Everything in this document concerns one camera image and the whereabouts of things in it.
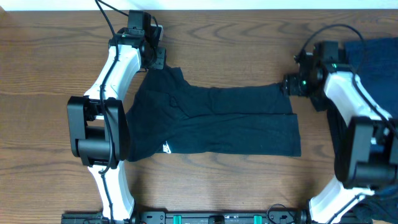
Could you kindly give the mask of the dark teal t-shirt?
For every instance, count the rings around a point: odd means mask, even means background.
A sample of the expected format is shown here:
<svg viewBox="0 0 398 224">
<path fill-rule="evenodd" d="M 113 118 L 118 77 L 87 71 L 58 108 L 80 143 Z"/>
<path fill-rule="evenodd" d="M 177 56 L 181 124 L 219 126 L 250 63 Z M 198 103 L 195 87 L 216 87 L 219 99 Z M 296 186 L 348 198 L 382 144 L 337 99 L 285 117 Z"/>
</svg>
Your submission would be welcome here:
<svg viewBox="0 0 398 224">
<path fill-rule="evenodd" d="M 151 70 L 126 118 L 131 162 L 157 153 L 301 155 L 298 118 L 279 83 L 204 88 L 178 67 Z"/>
</svg>

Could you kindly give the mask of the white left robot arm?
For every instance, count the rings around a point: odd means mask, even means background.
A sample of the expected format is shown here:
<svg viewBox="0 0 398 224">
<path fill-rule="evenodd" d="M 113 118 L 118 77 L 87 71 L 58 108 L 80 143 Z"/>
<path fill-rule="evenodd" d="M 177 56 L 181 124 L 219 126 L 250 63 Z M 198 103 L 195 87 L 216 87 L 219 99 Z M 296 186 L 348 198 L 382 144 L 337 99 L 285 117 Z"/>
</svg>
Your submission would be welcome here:
<svg viewBox="0 0 398 224">
<path fill-rule="evenodd" d="M 127 26 L 112 30 L 108 58 L 95 83 L 67 103 L 72 154 L 97 184 L 102 212 L 64 213 L 62 223 L 140 223 L 125 170 L 131 138 L 123 101 L 135 74 L 161 69 L 163 27 L 144 11 L 131 10 Z"/>
</svg>

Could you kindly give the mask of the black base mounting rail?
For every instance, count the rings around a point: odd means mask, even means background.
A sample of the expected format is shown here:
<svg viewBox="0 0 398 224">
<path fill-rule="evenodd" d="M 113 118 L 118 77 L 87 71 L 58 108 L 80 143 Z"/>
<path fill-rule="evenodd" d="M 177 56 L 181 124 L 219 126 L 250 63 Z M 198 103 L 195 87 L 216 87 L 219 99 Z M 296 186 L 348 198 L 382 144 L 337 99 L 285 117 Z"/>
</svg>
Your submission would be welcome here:
<svg viewBox="0 0 398 224">
<path fill-rule="evenodd" d="M 63 224 L 111 223 L 110 219 L 99 213 L 64 213 L 61 218 Z M 114 221 L 112 223 L 131 224 L 272 224 L 272 223 L 315 223 L 309 220 L 305 210 L 299 212 L 282 209 L 271 210 L 266 213 L 165 213 L 142 212 L 133 213 L 130 219 Z M 353 212 L 348 212 L 341 218 L 342 224 L 366 223 L 359 220 Z"/>
</svg>

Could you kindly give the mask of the black garment in pile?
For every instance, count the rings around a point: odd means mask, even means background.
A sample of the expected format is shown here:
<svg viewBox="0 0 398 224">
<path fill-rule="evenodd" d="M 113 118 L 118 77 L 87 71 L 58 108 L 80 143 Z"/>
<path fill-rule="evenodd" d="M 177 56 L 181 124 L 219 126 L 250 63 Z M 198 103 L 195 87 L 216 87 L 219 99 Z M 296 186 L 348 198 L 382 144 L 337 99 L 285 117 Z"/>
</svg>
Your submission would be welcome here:
<svg viewBox="0 0 398 224">
<path fill-rule="evenodd" d="M 333 143 L 333 150 L 335 158 L 337 159 L 339 156 L 341 142 L 345 138 L 347 125 L 337 107 L 330 99 L 323 95 L 310 95 L 310 101 L 317 112 L 326 111 L 331 140 Z"/>
</svg>

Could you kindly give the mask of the blue garment in pile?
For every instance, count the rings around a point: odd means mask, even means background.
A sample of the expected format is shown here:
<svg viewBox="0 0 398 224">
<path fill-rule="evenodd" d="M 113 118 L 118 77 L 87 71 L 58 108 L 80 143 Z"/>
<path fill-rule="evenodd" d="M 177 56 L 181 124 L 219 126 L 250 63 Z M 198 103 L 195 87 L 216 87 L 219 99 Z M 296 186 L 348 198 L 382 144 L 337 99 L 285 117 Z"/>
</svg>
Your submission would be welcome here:
<svg viewBox="0 0 398 224">
<path fill-rule="evenodd" d="M 366 61 L 359 76 L 363 87 L 376 103 L 397 118 L 397 38 L 366 41 Z M 365 199 L 353 208 L 362 221 L 397 223 L 397 197 Z"/>
</svg>

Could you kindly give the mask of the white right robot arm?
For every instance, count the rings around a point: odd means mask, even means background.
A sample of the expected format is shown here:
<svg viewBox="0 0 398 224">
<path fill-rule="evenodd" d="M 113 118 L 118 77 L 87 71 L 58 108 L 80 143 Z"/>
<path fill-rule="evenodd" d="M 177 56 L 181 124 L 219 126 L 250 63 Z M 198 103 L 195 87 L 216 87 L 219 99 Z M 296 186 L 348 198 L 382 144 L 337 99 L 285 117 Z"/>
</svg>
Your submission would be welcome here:
<svg viewBox="0 0 398 224">
<path fill-rule="evenodd" d="M 294 60 L 299 71 L 284 75 L 284 94 L 331 103 L 347 127 L 333 178 L 308 201 L 297 223 L 340 223 L 365 199 L 397 197 L 397 120 L 362 86 L 337 42 L 318 42 L 311 53 L 301 49 Z"/>
</svg>

